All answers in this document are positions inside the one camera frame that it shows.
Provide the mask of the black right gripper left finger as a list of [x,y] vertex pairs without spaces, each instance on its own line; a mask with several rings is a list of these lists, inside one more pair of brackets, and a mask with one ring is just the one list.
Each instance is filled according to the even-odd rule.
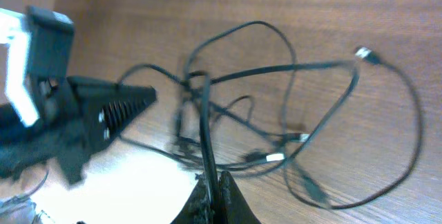
[[210,224],[211,202],[204,174],[196,175],[197,183],[171,224]]

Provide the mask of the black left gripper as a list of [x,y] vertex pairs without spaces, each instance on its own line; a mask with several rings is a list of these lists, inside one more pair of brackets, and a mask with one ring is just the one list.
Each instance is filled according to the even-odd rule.
[[156,102],[151,86],[128,86],[84,76],[58,79],[26,76],[25,88],[37,102],[40,118],[26,127],[12,103],[1,105],[1,178],[54,158],[70,185],[83,180],[92,153],[107,149],[116,137]]

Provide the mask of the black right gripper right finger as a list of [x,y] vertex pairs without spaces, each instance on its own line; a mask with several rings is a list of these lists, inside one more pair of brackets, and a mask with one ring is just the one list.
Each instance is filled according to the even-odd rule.
[[226,224],[261,224],[252,212],[233,176],[228,171],[220,175],[221,212]]

